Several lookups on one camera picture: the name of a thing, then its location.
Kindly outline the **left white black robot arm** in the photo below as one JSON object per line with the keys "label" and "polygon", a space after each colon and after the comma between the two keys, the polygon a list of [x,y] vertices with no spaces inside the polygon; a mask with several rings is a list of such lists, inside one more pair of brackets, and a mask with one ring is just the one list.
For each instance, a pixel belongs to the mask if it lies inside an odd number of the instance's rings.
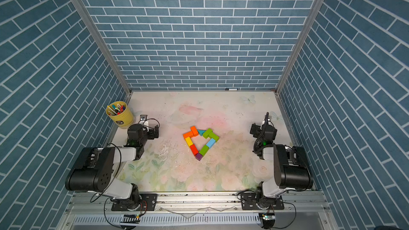
{"label": "left white black robot arm", "polygon": [[159,137],[160,124],[150,127],[147,120],[129,126],[125,146],[113,143],[105,148],[82,149],[65,180],[68,191],[93,192],[90,202],[100,196],[112,202],[112,211],[154,211],[157,194],[141,194],[136,184],[119,179],[121,165],[142,157],[148,140]]}

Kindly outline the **orange block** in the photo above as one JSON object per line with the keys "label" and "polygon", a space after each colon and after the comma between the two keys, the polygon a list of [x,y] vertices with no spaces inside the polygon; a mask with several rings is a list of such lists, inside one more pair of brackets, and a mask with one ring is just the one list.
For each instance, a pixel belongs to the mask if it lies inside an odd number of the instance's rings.
{"label": "orange block", "polygon": [[183,137],[184,137],[184,139],[186,139],[188,137],[192,138],[192,137],[194,137],[194,134],[192,132],[187,132],[187,133],[183,134]]}
{"label": "orange block", "polygon": [[195,126],[192,126],[192,127],[191,127],[191,132],[193,133],[193,136],[194,136],[194,137],[196,137],[196,136],[199,135],[199,132],[198,132],[198,130],[196,129]]}

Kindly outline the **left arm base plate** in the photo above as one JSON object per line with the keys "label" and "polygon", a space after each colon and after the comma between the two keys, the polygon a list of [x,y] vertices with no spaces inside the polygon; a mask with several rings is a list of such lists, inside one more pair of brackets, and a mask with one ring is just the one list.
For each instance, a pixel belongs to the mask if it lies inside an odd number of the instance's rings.
{"label": "left arm base plate", "polygon": [[126,200],[112,200],[112,211],[154,211],[158,195],[155,193],[140,194],[137,201],[131,198]]}

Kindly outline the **red block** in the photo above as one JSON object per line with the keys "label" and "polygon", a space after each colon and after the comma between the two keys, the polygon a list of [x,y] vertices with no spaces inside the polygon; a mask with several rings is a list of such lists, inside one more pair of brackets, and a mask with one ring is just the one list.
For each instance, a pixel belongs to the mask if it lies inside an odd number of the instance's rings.
{"label": "red block", "polygon": [[196,146],[194,144],[190,145],[189,148],[192,151],[194,156],[196,156],[199,153],[198,149],[196,148]]}

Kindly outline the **yellow block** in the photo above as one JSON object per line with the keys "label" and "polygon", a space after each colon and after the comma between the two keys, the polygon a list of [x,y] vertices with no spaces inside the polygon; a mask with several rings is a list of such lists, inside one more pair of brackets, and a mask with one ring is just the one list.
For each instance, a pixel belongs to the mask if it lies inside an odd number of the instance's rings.
{"label": "yellow block", "polygon": [[192,140],[191,140],[190,137],[185,138],[185,141],[186,141],[186,143],[187,143],[188,146],[192,146],[192,145],[193,145],[193,142],[192,142]]}

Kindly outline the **light blue block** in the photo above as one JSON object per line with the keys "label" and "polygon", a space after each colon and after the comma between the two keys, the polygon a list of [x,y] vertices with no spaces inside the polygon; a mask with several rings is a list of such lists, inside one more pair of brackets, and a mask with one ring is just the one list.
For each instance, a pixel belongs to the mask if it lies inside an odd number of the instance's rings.
{"label": "light blue block", "polygon": [[216,143],[216,140],[213,139],[213,138],[211,138],[211,139],[207,142],[206,146],[210,149],[210,148],[213,147],[213,145],[214,145],[215,143]]}

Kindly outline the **green block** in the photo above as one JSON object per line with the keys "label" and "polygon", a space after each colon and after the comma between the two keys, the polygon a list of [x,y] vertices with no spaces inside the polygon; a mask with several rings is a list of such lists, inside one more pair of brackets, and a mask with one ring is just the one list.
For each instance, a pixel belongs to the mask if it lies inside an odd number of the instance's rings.
{"label": "green block", "polygon": [[202,136],[203,136],[204,138],[208,138],[209,135],[210,135],[210,133],[212,133],[212,132],[213,132],[213,130],[212,130],[211,128],[209,128],[209,129],[207,129],[207,130],[202,134]]}
{"label": "green block", "polygon": [[204,146],[202,147],[202,149],[199,151],[199,153],[200,153],[202,156],[205,156],[206,153],[208,152],[208,150],[209,150],[209,147],[208,147],[207,145],[204,145]]}
{"label": "green block", "polygon": [[217,141],[219,140],[219,136],[216,135],[216,134],[213,133],[213,132],[209,133],[209,137],[212,138],[212,139],[214,139],[215,142],[217,142]]}

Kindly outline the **purple cube block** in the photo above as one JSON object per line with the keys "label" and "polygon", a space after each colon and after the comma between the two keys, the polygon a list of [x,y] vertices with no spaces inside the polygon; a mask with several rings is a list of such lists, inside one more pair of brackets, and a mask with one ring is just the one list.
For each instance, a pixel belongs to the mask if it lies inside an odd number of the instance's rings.
{"label": "purple cube block", "polygon": [[200,153],[196,154],[196,159],[197,159],[198,161],[201,161],[202,158],[203,158],[203,155],[202,155],[202,154],[200,154]]}

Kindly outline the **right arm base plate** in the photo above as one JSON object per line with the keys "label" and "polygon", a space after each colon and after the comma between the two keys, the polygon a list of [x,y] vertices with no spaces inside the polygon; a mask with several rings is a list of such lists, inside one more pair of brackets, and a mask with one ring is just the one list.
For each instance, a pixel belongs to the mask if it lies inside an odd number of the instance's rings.
{"label": "right arm base plate", "polygon": [[246,192],[238,195],[242,210],[283,210],[284,203],[282,199],[257,198],[255,193]]}

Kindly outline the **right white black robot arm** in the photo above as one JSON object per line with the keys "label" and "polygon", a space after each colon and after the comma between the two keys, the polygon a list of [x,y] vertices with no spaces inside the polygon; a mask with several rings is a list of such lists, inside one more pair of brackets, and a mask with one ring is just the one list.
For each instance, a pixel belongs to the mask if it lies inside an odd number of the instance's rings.
{"label": "right white black robot arm", "polygon": [[250,129],[250,134],[256,139],[253,153],[273,163],[273,178],[260,182],[256,189],[255,203],[261,209],[273,208],[284,193],[303,192],[314,184],[305,149],[276,144],[277,131],[269,113],[261,125],[252,124]]}

